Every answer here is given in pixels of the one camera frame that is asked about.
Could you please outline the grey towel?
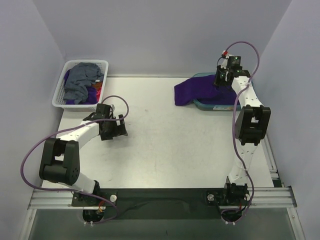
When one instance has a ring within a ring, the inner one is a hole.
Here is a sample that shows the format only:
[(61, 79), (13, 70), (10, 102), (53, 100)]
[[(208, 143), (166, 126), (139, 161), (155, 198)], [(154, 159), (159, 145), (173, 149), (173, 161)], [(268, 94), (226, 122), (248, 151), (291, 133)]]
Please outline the grey towel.
[(86, 87), (102, 82), (104, 74), (100, 67), (91, 62), (80, 62), (70, 69), (69, 77), (64, 85), (63, 100), (67, 105), (78, 105), (88, 97)]

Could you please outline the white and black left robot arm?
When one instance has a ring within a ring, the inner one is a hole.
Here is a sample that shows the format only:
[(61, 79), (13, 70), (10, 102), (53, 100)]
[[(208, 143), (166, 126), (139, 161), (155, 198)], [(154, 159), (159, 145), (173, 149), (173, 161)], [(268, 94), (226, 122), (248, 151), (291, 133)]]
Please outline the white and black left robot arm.
[(80, 125), (59, 137), (44, 141), (39, 177), (55, 184), (71, 188), (75, 192), (100, 195), (100, 185), (83, 173), (80, 167), (80, 149), (92, 139), (102, 141), (128, 134), (126, 115), (114, 116), (114, 106), (99, 103), (95, 112), (83, 118)]

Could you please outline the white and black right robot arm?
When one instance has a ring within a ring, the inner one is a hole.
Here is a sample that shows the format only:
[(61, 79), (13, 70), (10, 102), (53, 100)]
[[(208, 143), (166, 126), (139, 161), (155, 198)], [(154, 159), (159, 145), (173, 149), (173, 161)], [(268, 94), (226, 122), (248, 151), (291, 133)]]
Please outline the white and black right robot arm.
[(251, 82), (251, 75), (241, 66), (218, 65), (214, 84), (231, 87), (235, 92), (234, 111), (240, 104), (240, 112), (232, 114), (232, 144), (235, 159), (227, 176), (223, 197), (244, 200), (249, 194), (248, 183), (252, 182), (248, 172), (254, 153), (267, 133), (271, 109), (258, 99)]

